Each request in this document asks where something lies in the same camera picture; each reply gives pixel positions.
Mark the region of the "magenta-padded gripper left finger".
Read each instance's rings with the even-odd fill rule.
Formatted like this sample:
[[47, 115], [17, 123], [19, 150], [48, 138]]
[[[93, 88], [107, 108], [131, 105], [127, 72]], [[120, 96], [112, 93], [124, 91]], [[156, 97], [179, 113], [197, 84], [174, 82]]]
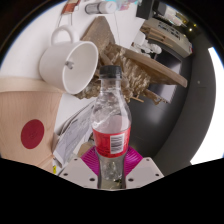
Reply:
[[95, 148], [81, 157], [73, 158], [60, 173], [60, 177], [84, 188], [97, 189], [100, 165]]

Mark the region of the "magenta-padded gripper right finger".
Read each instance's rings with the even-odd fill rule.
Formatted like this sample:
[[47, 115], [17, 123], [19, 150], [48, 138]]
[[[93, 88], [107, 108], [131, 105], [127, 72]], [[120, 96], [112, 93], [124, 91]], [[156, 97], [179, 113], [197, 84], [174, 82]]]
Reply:
[[143, 158], [133, 148], [128, 149], [124, 159], [126, 189], [140, 188], [163, 177], [164, 175], [150, 157]]

